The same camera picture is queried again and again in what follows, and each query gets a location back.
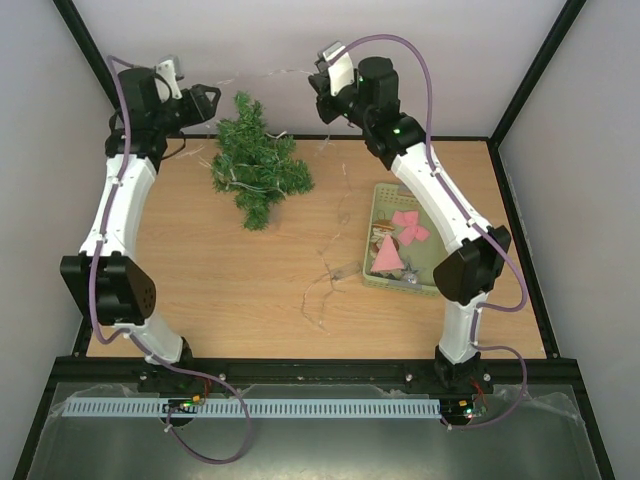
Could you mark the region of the small green christmas tree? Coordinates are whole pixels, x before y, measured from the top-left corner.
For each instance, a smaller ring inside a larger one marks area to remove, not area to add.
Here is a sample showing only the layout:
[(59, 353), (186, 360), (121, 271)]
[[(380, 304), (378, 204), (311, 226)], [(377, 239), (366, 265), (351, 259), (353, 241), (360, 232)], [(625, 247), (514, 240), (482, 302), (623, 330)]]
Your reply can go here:
[(234, 106), (237, 117), (218, 123), (212, 183), (217, 192), (234, 196), (244, 229), (262, 231), (269, 226), (274, 206), (290, 196), (310, 193), (314, 180), (308, 165), (295, 157), (294, 138), (267, 132), (260, 101), (238, 91)]

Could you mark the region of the green perforated plastic basket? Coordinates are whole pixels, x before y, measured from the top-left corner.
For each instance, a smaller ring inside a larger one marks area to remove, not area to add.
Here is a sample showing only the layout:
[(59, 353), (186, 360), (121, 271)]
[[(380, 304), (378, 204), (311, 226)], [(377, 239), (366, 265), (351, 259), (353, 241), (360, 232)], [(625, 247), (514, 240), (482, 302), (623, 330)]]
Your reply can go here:
[(363, 284), (437, 297), (433, 271), (446, 256), (433, 221), (408, 188), (377, 184), (365, 243)]

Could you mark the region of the clear plastic battery box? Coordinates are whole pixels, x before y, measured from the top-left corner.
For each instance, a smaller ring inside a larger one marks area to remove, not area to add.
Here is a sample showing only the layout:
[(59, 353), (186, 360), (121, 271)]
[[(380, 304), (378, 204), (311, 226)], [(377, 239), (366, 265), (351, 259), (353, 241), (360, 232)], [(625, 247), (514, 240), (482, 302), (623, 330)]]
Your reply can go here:
[(352, 262), (341, 267), (334, 268), (330, 271), (330, 279), (332, 281), (342, 281), (361, 272), (361, 266), (358, 262)]

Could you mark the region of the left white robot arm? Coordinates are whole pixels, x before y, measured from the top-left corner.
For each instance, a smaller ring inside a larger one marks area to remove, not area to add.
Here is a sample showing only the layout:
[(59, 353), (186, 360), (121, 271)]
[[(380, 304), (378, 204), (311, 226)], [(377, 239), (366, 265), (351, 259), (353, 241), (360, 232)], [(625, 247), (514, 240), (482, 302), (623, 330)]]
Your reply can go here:
[(217, 87), (180, 88), (182, 77), (175, 57), (118, 73), (122, 104), (109, 120), (100, 203), (78, 254), (60, 263), (96, 339), (108, 345), (129, 338), (151, 364), (180, 362), (188, 343), (157, 311), (156, 286), (135, 261), (143, 209), (161, 163), (171, 156), (168, 138), (211, 120), (221, 97)]

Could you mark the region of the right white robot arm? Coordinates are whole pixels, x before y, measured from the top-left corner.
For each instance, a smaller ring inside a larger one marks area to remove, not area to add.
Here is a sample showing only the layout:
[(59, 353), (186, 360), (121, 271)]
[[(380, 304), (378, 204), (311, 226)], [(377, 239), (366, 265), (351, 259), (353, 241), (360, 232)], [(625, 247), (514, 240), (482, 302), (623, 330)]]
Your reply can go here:
[(339, 117), (360, 128), (367, 149), (414, 195), (440, 235), (446, 258), (433, 271), (445, 298), (445, 319), (435, 350), (438, 384), (458, 391), (483, 377), (477, 330), (489, 293), (501, 275), (511, 235), (478, 214), (453, 184), (427, 143), (424, 128), (402, 112), (399, 77), (390, 59), (349, 56), (319, 59), (309, 78), (321, 120)]

